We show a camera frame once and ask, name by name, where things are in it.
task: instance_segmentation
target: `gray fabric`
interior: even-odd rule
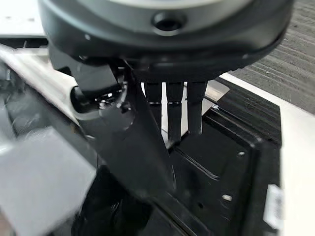
[[[297,0],[283,43],[232,75],[315,114],[315,0]]]

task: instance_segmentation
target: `black plastic part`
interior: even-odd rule
[[[167,133],[169,141],[175,143],[181,140],[183,91],[184,83],[166,83]]]
[[[69,55],[174,62],[242,56],[271,45],[286,28],[293,0],[254,0],[238,14],[207,29],[174,37],[131,32],[94,15],[76,0],[39,2],[48,39]]]
[[[220,77],[216,78],[216,81],[230,88],[218,101],[220,109],[237,117],[262,134],[264,139],[280,147],[282,142],[279,106]]]
[[[87,99],[95,99],[120,87],[110,65],[104,59],[71,58],[49,45],[49,56],[53,67],[73,76]]]
[[[202,133],[202,100],[206,93],[207,84],[208,81],[187,83],[188,132],[190,134]]]
[[[160,12],[152,20],[155,28],[165,32],[180,30],[185,23],[186,19],[183,15],[171,12]]]
[[[71,101],[77,103],[75,96]],[[112,104],[83,113],[74,107],[73,112],[110,172],[133,196],[150,201],[174,191],[174,173],[161,132],[141,84],[130,72]]]
[[[263,221],[263,214],[268,184],[280,186],[279,107],[218,80],[229,86],[230,92],[219,101],[218,108],[203,116],[202,135],[185,136],[172,149],[177,190],[174,198],[163,198],[163,209],[172,219],[170,224],[181,225],[180,235],[275,234],[277,231]],[[261,106],[249,106],[252,101]],[[269,124],[265,120],[270,113],[263,107],[275,118]],[[266,130],[277,135],[270,139]],[[189,220],[191,215],[197,220]],[[155,227],[164,229],[156,225],[165,223],[156,221]]]
[[[166,67],[157,64],[150,66],[148,70],[134,70],[133,73],[139,82],[181,83],[212,80],[229,70],[227,66],[224,70],[212,70],[210,65],[200,61],[198,64],[179,63]]]
[[[139,236],[187,236],[175,222],[169,221],[169,217],[163,211],[155,208],[146,228]]]
[[[74,219],[71,235],[136,236],[146,226],[151,212],[150,205],[132,197],[106,166],[101,166]]]
[[[159,129],[162,129],[162,83],[144,83],[146,98]]]

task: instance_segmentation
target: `small hole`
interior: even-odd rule
[[[199,207],[200,209],[203,209],[204,205],[203,205],[202,203],[198,203],[198,207]]]
[[[160,22],[157,22],[155,26],[157,29],[161,31],[170,32],[170,31],[179,30],[182,27],[182,23],[173,19],[164,19]]]

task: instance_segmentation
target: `sticker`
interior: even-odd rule
[[[275,230],[283,228],[284,193],[276,185],[268,185],[264,221]]]

